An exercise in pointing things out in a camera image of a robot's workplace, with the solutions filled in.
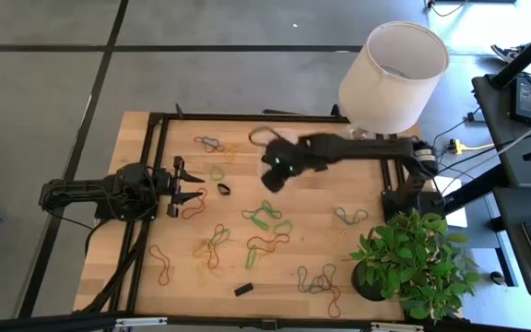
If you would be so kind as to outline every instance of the white lampshade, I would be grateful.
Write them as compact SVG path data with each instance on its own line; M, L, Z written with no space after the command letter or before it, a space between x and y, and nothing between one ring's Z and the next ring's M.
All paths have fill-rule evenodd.
M349 121L378 134L414 125L450 63L442 40L409 22L374 29L339 87Z

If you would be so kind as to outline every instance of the table leg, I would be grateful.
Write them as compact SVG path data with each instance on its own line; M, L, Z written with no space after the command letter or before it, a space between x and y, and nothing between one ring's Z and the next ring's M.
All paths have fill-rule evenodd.
M443 198L445 214L448 215L464 205L490 193L496 186L507 186L507 176L501 165L484 172L475 180L463 185Z

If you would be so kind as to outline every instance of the wooden tabletop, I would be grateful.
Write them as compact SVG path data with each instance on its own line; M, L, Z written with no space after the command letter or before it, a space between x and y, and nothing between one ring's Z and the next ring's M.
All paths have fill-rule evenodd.
M138 162L147 126L148 113L130 112L124 119L113 152L110 173L127 163ZM329 305L334 293L318 294L299 291L297 269L305 266L309 285L320 275L325 264L336 266L333 284L341 295L337 306L342 319L403 319L398 302L369 302L360 297L350 285L355 262L348 253L357 248L360 233L384 223L380 193L383 177L378 160L346 160L330 165L325 172L307 171L289 180L277 194L270 193L260 181L265 165L260 161L263 149L253 146L247 134L258 125L270 125L287 135L299 136L313 132L336 133L344 124L257 123L243 121L169 122L162 165L171 168L173 157L182 156L185 169L206 182L183 183L182 190L193 192L207 189L206 209L190 219L172 219L166 215L167 197L160 200L158 217L151 224L147 241L141 281L136 301L138 314L177 314L228 317L329 318ZM402 136L419 136L417 127ZM196 136L217 138L234 153L206 153ZM151 147L151 161L155 147ZM217 183L210 180L213 166L224 171L221 181L231 189L230 196L221 196ZM281 211L281 219L271 219L260 212L257 217L270 225L269 231L258 228L242 217L243 210L255 210L268 200ZM199 206L194 199L183 208ZM369 217L359 226L348 226L334 215L334 208L344 208L351 217L355 210L365 209ZM272 226L290 220L293 229L288 243L278 243L272 254L259 252L255 265L246 268L248 239L261 236L274 239ZM230 230L230 238L216 247L218 267L207 266L209 253L193 256L193 251L214 234L215 226L223 224ZM124 223L112 220L92 236L81 275L75 309L89 304L116 269L123 239ZM148 254L156 245L170 259L170 282L159 278L161 260ZM254 290L236 297L234 290L246 283ZM120 308L125 308L128 282L123 287ZM331 314L336 315L332 306Z

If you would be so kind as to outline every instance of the desk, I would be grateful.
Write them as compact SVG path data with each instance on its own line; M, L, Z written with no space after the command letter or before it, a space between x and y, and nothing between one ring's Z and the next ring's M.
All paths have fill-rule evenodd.
M110 173L130 162L138 162L145 137L149 113L126 113L122 121L112 156ZM383 177L378 160L346 160L330 165L326 172L306 172L291 179L277 194L269 193L259 175L262 149L248 142L247 134L258 125L270 125L297 135L325 131L337 132L344 124L312 124L300 122L249 122L170 120L161 165L168 168L174 156L182 156L185 169L205 184L183 184L184 191L207 188L206 210L188 220L166 216L166 201L159 202L157 218L152 222L147 248L156 244L171 260L167 286L158 284L162 269L159 260L145 255L136 301L137 314L188 315L197 317L280 317L297 319L329 319L327 308L332 300L329 292L312 295L298 291L297 267L306 266L311 277L321 272L324 264L337 267L334 283L342 294L338 301L344 320L403 320L396 301L369 302L361 298L350 285L355 266L348 253L356 248L360 233L384 223L380 193ZM419 136L415 126L404 136ZM225 147L237 146L235 161L222 153L207 154L195 136L218 138ZM231 196L220 196L216 184L210 181L210 169L218 164L225 172L222 181L231 188ZM255 236L272 238L241 217L244 209L260 207L263 199L290 219L294 229L290 241L279 244L270 255L260 256L252 269L245 269L246 241ZM186 208L196 206L186 203ZM365 208L370 217L358 231L348 231L333 215L334 207L346 211ZM193 258L192 251L213 235L215 225L223 223L230 229L230 241L218 248L219 267L214 273L207 269L207 257ZM92 236L75 301L75 309L89 304L116 269L123 238L124 223L111 220ZM233 291L252 282L255 289L236 298ZM122 294L128 292L128 282ZM119 309L124 309L121 296Z
M495 188L493 194L525 286L531 295L531 248L522 229L522 222L531 221L531 188Z
M494 144L500 145L514 140L529 130L525 124L512 121L507 116L511 107L509 87L496 90L490 86L486 77L475 77L472 79L472 84ZM489 193L496 186L531 187L531 161L523 159L528 152L531 152L531 138L523 140L500 155L500 165L446 196L446 212L461 208Z

